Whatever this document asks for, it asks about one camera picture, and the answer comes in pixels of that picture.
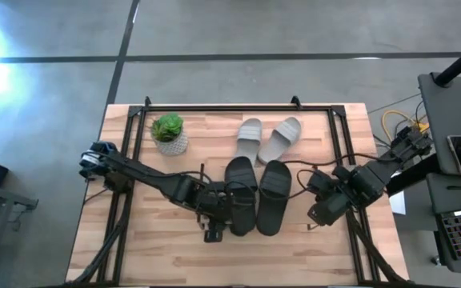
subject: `wooden tabletop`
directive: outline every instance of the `wooden tabletop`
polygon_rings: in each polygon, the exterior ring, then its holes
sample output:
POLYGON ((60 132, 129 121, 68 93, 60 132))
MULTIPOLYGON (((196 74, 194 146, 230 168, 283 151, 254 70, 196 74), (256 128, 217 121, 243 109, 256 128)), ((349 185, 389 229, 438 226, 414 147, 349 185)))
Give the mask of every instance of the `wooden tabletop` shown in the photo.
MULTIPOLYGON (((365 105, 343 105, 355 152, 376 155, 365 105)), ((117 147, 122 145, 127 110, 128 105, 108 106, 101 140, 114 142, 117 147)), ((283 155, 282 160, 328 162, 335 158, 328 118, 324 112, 182 112, 179 115, 185 119, 184 129, 189 144, 185 154, 175 157, 161 155, 150 136, 149 127, 162 114, 147 113, 139 159, 165 173, 198 170, 200 163, 204 163, 205 172, 214 181, 222 181, 225 167, 236 150, 238 128, 248 118, 259 118, 263 122, 263 142, 287 117, 294 116, 302 123, 300 141, 283 155)), ((338 118, 336 121, 341 150, 345 154, 341 125, 338 118)), ((134 125, 130 154, 134 148, 136 129, 137 125, 134 125)), ((357 162, 363 164, 367 160, 357 158, 357 162)), ((300 169, 309 168, 299 164, 290 164, 289 167, 293 175, 300 169)), ((331 172, 333 166, 321 169, 331 172)), ((260 179, 263 170, 264 166, 256 163, 257 179, 260 179)), ((303 182, 310 177, 308 173, 301 175, 303 182)), ((301 190, 293 178, 291 193, 301 190)), ((101 182, 91 183, 86 196, 90 197, 101 189, 101 182)), ((83 207, 67 280, 79 276, 100 249, 110 200, 111 192, 108 192, 83 207)), ((222 242, 206 244, 193 212, 174 206, 157 190, 137 183, 121 284, 309 286, 356 283, 345 218, 340 218, 332 226, 307 231, 307 224, 314 224, 307 217, 307 211, 314 203, 314 195, 309 193, 291 199, 281 231, 273 237, 263 236, 257 230, 245 237, 237 237, 226 230, 222 242)), ((367 208, 367 215, 375 245, 395 271, 408 278, 387 196, 367 208)), ((110 254, 109 271, 113 269, 115 249, 116 245, 110 254)), ((364 271, 368 275, 363 246, 361 254, 364 271)))

